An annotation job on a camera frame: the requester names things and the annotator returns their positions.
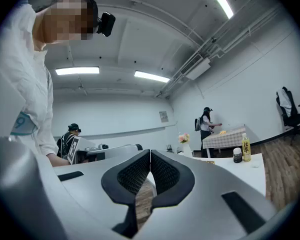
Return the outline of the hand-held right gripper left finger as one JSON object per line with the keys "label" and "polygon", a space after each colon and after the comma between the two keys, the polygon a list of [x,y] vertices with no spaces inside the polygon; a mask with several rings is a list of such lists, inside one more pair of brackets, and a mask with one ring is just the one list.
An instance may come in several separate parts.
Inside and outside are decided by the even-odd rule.
{"label": "hand-held right gripper left finger", "polygon": [[136,195],[150,171],[148,150],[101,161],[52,167],[37,157],[48,200],[68,240],[149,240],[138,229]]}

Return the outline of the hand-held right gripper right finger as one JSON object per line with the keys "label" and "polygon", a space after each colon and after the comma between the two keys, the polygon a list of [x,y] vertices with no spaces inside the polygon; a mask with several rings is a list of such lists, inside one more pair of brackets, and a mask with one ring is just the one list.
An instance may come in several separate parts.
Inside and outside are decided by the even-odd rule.
{"label": "hand-held right gripper right finger", "polygon": [[242,178],[212,163],[152,150],[150,171],[157,195],[142,240],[238,240],[277,212]]}

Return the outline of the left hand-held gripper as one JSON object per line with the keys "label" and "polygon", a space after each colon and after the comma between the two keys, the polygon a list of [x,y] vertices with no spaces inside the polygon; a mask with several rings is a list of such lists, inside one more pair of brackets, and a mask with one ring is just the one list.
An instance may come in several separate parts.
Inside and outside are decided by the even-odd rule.
{"label": "left hand-held gripper", "polygon": [[138,152],[138,144],[127,144],[118,147],[104,148],[103,145],[96,146],[92,141],[83,137],[75,136],[70,146],[67,159],[71,165],[82,164],[85,161],[96,162],[117,157],[125,154]]}

